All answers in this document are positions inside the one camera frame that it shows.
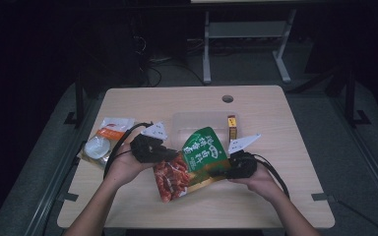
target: table hole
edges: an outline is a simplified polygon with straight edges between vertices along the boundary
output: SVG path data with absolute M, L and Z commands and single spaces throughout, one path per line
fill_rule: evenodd
M 232 103 L 234 101 L 234 97 L 232 97 L 231 95 L 224 95 L 222 97 L 222 101 L 225 103 Z

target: green snack bag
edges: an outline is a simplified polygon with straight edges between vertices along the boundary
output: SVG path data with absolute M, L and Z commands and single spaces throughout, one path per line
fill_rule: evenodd
M 211 127 L 196 131 L 180 154 L 154 167 L 161 200 L 182 197 L 225 177 L 213 173 L 228 170 L 230 164 L 222 144 Z
M 191 174 L 189 186 L 211 179 L 211 173 L 224 172 L 230 167 L 222 144 L 211 127 L 196 131 L 182 148 L 183 157 Z M 210 181 L 218 181 L 223 176 Z

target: plastic bag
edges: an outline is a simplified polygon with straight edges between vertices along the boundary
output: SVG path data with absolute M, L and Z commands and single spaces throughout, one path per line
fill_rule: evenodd
M 79 157 L 104 169 L 112 148 L 134 122 L 134 118 L 105 117 L 96 134 L 82 148 Z
M 169 162 L 154 167 L 161 200 L 167 203 L 210 185 L 223 176 L 212 173 L 230 168 L 228 158 L 211 127 L 196 131 L 184 144 L 180 154 Z

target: black device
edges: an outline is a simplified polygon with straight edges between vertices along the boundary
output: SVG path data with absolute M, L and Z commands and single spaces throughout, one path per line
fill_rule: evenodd
M 107 172 L 109 171 L 112 162 L 121 155 L 121 153 L 117 153 L 118 149 L 130 136 L 132 131 L 141 126 L 148 128 L 152 125 L 153 123 L 140 123 L 125 132 L 125 134 L 112 149 L 109 159 L 106 162 L 103 178 L 105 178 Z M 163 141 L 160 139 L 155 139 L 140 134 L 134 138 L 134 140 L 130 143 L 130 146 L 133 155 L 141 163 L 157 163 L 163 160 L 170 161 L 178 155 L 177 150 L 169 149 L 163 146 L 162 143 Z M 211 172 L 209 174 L 213 177 L 225 176 L 225 178 L 227 179 L 249 178 L 257 170 L 257 163 L 263 164 L 273 174 L 273 176 L 275 176 L 275 178 L 281 184 L 284 193 L 289 198 L 287 186 L 279 175 L 278 171 L 276 171 L 276 169 L 266 158 L 258 154 L 251 154 L 250 152 L 239 150 L 235 153 L 232 153 L 229 157 L 229 164 L 231 165 L 230 169 L 224 172 Z
M 117 152 L 122 144 L 124 144 L 124 141 L 131 135 L 133 130 L 141 126 L 148 128 L 152 125 L 153 123 L 140 123 L 124 133 L 109 155 L 103 172 L 103 178 L 105 178 L 106 174 L 108 173 L 112 162 L 121 155 L 121 153 Z M 130 146 L 133 155 L 141 163 L 156 163 L 161 162 L 162 160 L 171 160 L 178 155 L 177 150 L 166 148 L 165 146 L 162 146 L 162 143 L 162 140 L 140 134 L 134 138 L 134 140 L 130 143 Z
M 174 159 L 178 155 L 177 150 L 162 146 L 162 143 L 162 140 L 140 134 L 134 138 L 130 146 L 133 155 L 141 163 L 157 163 Z

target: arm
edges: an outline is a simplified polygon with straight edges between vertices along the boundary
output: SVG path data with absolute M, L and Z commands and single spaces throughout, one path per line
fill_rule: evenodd
M 129 149 L 129 145 L 124 145 L 118 153 Z M 153 167 L 153 164 L 140 163 L 131 152 L 124 153 L 115 159 L 94 196 L 64 235 L 101 235 L 118 189 L 149 167 Z
M 262 196 L 275 208 L 287 235 L 320 235 L 277 185 L 269 170 L 258 164 L 256 172 L 248 179 L 231 179 L 245 184 L 250 191 Z

